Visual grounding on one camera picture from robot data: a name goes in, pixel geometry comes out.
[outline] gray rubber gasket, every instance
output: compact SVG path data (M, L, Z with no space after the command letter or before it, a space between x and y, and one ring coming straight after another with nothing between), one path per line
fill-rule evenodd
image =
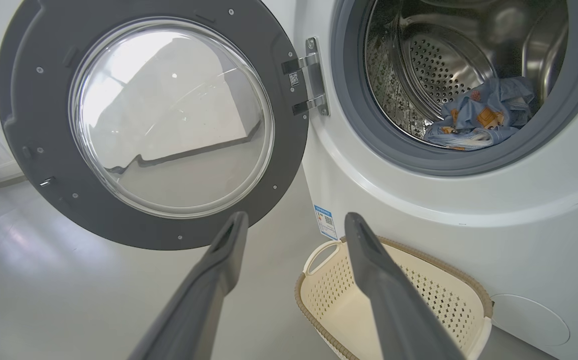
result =
M373 99L364 66L364 39L375 0L339 0L334 10L331 66L335 91L351 127L371 150L397 166L435 176L467 176L512 164L552 139L578 114L578 0L568 2L565 62L547 102L503 143L464 152L437 148L396 129Z

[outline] gray floor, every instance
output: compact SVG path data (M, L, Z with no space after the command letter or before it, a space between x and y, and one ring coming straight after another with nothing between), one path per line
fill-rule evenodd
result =
M249 231L213 358L336 359L295 305L318 233L302 171ZM23 182L0 189L0 360L123 359L204 248L149 251L101 239ZM482 360L552 359L494 328Z

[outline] washing machine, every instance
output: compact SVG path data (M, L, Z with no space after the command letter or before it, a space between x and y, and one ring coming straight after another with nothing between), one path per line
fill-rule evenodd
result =
M512 137L428 141L446 104L517 76L535 98ZM0 116L30 182L101 237L206 246L302 165L323 242L358 212L578 359L578 0L25 0Z

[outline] clothing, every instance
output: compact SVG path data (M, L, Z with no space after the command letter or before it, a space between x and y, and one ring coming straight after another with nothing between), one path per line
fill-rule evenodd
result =
M488 79L442 107L444 120L426 130L424 139L455 150L479 150L499 144L531 118L535 98L526 77Z

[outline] basket handle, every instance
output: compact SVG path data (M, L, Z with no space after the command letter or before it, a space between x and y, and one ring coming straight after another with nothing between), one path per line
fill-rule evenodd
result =
M318 271L322 265L326 264L327 261L337 253L338 249L335 249L335 251L328 256L327 259L325 259L322 264L318 265L317 268L313 269L313 271L309 271L309 268L311 268L311 265L313 265L313 260L316 259L316 257L318 257L318 255L320 255L320 253L322 253L322 251L324 251L325 249L330 248L331 246L339 246L342 242L340 240L330 240L327 241L324 244L321 244L320 246L318 246L315 250L313 250L313 252L311 253L311 255L309 255L309 259L307 259L307 262L304 264L304 269L302 270L302 272L306 275L306 276L311 276L313 275L314 272Z

